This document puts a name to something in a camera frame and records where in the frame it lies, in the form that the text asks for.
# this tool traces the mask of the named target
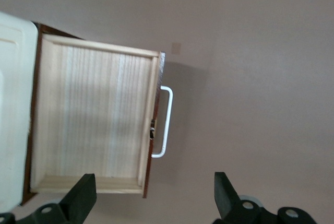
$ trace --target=white wall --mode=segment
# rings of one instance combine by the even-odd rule
[[[87,223],[211,223],[215,171],[274,213],[296,206],[332,223],[334,0],[0,0],[0,10],[167,53],[170,142],[148,199],[99,195]]]

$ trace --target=open wooden box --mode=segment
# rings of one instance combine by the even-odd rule
[[[0,212],[85,173],[146,197],[164,53],[85,41],[0,12]]]
[[[68,192],[85,173],[98,193],[146,197],[164,53],[37,27],[23,202]]]

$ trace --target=white metal handle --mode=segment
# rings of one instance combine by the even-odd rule
[[[165,122],[165,130],[163,132],[163,141],[162,141],[162,148],[161,152],[158,154],[152,154],[152,158],[161,158],[164,156],[167,147],[167,139],[168,139],[168,130],[169,130],[169,123],[171,120],[171,112],[172,112],[172,104],[173,104],[173,91],[170,87],[161,86],[161,90],[167,91],[169,93],[168,97],[168,106],[167,106],[167,114],[166,114],[166,122]]]

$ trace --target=wooden board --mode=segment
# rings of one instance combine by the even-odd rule
[[[50,35],[42,41],[33,191],[53,176],[95,173],[135,179],[142,193],[160,52]]]
[[[35,193],[30,191],[30,180],[31,180],[31,160],[32,160],[32,146],[33,146],[33,136],[34,136],[34,123],[35,123],[35,112],[36,112],[36,102],[37,102],[37,87],[39,83],[39,72],[40,72],[40,60],[41,60],[41,51],[42,51],[42,38],[44,34],[58,35],[68,38],[78,37],[59,31],[52,27],[40,23],[34,23],[38,30],[38,39],[37,39],[37,49],[36,49],[36,59],[35,59],[35,69],[33,77],[33,87],[32,87],[32,98],[31,98],[31,108],[30,108],[30,132],[27,142],[27,156],[25,164],[25,181],[23,185],[23,198],[21,205],[25,204],[31,198],[35,196]]]
[[[78,181],[79,176],[46,176],[33,191],[36,193],[67,193]],[[95,177],[97,193],[140,194],[142,188],[135,178]]]

